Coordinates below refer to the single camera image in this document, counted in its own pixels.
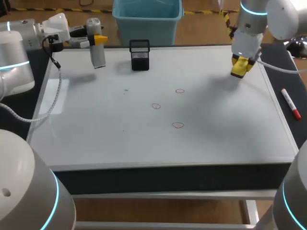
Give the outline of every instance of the red ink mark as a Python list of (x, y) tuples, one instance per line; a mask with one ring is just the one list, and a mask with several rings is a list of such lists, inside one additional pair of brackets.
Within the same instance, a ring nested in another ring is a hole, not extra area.
[(175, 128), (182, 128), (184, 126), (184, 124), (181, 122), (174, 122), (172, 125)]
[(153, 103), (152, 104), (152, 108), (154, 109), (160, 109), (161, 108), (161, 105), (157, 104), (157, 103)]
[(177, 89), (176, 90), (176, 93), (184, 93), (185, 92), (185, 90), (183, 90), (183, 89)]

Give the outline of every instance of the metal table frame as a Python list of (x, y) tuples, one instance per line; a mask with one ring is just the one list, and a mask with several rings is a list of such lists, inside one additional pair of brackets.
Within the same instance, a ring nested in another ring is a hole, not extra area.
[(75, 229), (143, 229), (143, 230), (246, 230), (259, 221), (255, 199), (273, 200), (276, 190), (234, 192), (178, 192), (73, 195), (73, 198), (167, 198), (167, 199), (244, 199), (246, 224), (138, 223), (77, 221)]

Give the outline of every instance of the floor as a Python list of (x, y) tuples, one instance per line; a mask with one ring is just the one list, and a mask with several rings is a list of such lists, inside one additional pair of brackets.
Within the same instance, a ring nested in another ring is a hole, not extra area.
[[(182, 0), (186, 11), (217, 10), (216, 0)], [(225, 10), (239, 9), (239, 0), (225, 0)], [(78, 0), (11, 0), (16, 8), (80, 8)], [(95, 0), (82, 9), (111, 10), (113, 0)], [(34, 18), (46, 20), (55, 13), (50, 11), (18, 11), (0, 18), (0, 22)], [(98, 17), (104, 26), (104, 35), (109, 37), (106, 45), (120, 45), (117, 24), (112, 14), (65, 12), (70, 26), (85, 24), (89, 17)], [(237, 13), (230, 15), (235, 24)], [(266, 32), (264, 43), (273, 42)], [(178, 23), (176, 45), (229, 44), (227, 29), (218, 14), (185, 15)], [(298, 69), (306, 68), (306, 60), (295, 60)], [(307, 84), (307, 74), (302, 74)], [(124, 222), (182, 222), (182, 223), (244, 223), (242, 202), (237, 200), (170, 200), (170, 199), (75, 199), (79, 221), (124, 221)], [(257, 201), (262, 216), (271, 201)]]

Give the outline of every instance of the whiteboard surface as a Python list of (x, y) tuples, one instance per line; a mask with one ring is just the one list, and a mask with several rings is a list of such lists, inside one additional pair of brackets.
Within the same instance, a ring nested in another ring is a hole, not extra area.
[[(51, 116), (28, 136), (52, 170), (294, 159), (297, 146), (263, 66), (243, 79), (231, 76), (230, 46), (152, 48), (142, 72), (131, 70), (129, 49), (105, 51), (100, 69), (88, 50), (54, 56), (63, 89)], [(49, 63), (35, 117), (51, 106), (58, 78)]]

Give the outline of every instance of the light blue plastic bin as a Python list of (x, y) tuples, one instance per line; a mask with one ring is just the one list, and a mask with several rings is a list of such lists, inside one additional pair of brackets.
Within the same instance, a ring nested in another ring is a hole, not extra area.
[(183, 15), (181, 0), (114, 0), (113, 4), (123, 46), (129, 46), (131, 39), (148, 39), (150, 46), (173, 45)]

